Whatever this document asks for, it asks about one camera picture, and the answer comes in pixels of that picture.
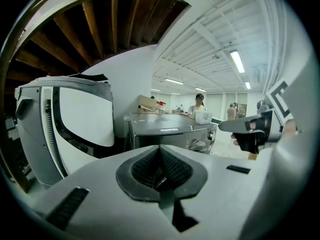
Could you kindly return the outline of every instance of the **woman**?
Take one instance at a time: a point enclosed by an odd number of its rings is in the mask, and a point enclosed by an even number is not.
[[[198,93],[195,96],[195,105],[190,106],[188,110],[188,116],[191,118],[196,118],[196,111],[202,110],[202,111],[208,111],[208,109],[204,106],[203,100],[204,96],[201,93]]]

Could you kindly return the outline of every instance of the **black cap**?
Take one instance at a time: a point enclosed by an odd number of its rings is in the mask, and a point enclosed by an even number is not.
[[[205,96],[201,93],[198,93],[196,96],[195,96],[195,99],[196,100],[203,100],[205,98]]]

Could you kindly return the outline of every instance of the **white container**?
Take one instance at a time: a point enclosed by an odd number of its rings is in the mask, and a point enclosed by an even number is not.
[[[204,110],[196,110],[195,111],[195,122],[198,125],[206,125],[211,123],[212,112],[204,111]]]

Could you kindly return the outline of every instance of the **red object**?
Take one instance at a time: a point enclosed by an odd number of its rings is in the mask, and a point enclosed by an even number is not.
[[[167,103],[164,103],[163,101],[157,101],[156,103],[158,103],[160,106],[166,105]]]

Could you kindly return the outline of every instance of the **white shirt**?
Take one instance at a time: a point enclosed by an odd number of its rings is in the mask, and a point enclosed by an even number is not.
[[[188,110],[188,115],[191,115],[192,118],[196,118],[196,111],[202,110],[202,111],[208,111],[208,109],[205,106],[196,107],[196,105],[190,106]]]

